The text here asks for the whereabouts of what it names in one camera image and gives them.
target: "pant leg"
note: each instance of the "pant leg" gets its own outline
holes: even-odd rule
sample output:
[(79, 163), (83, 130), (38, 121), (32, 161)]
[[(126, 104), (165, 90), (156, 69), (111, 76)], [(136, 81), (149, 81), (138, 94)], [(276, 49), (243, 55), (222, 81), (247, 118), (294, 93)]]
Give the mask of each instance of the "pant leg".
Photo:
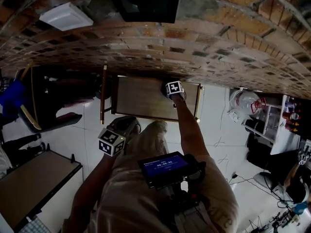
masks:
[(39, 134), (33, 134), (26, 137), (22, 137), (17, 140), (5, 142), (2, 145), (2, 148), (4, 149), (5, 152), (20, 149), (26, 144), (36, 141), (38, 139), (38, 135)]
[(126, 147), (125, 154), (137, 154), (149, 158), (168, 153), (164, 137), (166, 128), (165, 121), (152, 122), (140, 134), (133, 137)]
[(36, 156), (36, 154), (38, 154), (41, 151), (43, 151), (43, 148), (40, 145), (23, 150), (9, 151), (6, 152), (6, 154), (9, 160), (11, 161), (12, 166), (20, 166), (33, 159)]

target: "wooden pole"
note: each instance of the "wooden pole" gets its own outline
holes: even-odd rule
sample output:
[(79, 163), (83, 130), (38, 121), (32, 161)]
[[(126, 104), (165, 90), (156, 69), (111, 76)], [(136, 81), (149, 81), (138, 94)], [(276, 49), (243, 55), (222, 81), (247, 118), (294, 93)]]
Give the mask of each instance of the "wooden pole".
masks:
[(101, 96), (101, 124), (104, 124), (106, 72), (107, 72), (107, 65), (104, 65), (103, 83), (102, 83), (102, 96)]

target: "stone wall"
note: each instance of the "stone wall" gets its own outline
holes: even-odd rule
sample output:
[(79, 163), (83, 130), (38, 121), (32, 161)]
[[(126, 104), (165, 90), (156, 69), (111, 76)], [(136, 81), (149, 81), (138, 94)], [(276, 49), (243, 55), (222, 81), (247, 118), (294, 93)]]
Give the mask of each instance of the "stone wall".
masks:
[[(39, 15), (72, 1), (94, 25)], [(245, 86), (311, 99), (311, 0), (180, 0), (175, 24), (124, 22), (110, 0), (0, 0), (0, 67), (35, 65)]]

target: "checkered cloth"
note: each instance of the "checkered cloth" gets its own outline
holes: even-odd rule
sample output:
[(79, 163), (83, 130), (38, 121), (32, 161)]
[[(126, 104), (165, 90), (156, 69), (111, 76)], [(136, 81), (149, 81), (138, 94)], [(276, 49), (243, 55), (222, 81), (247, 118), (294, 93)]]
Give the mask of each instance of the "checkered cloth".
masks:
[(51, 233), (49, 229), (40, 221), (39, 218), (34, 219), (26, 224), (19, 233)]

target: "blue screen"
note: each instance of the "blue screen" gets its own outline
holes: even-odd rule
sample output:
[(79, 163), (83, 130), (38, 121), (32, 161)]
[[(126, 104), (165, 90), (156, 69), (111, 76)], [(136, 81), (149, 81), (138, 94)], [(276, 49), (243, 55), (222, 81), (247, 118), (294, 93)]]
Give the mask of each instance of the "blue screen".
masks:
[(154, 176), (186, 165), (188, 165), (188, 163), (180, 156), (176, 155), (162, 160), (145, 163), (144, 167), (149, 176)]

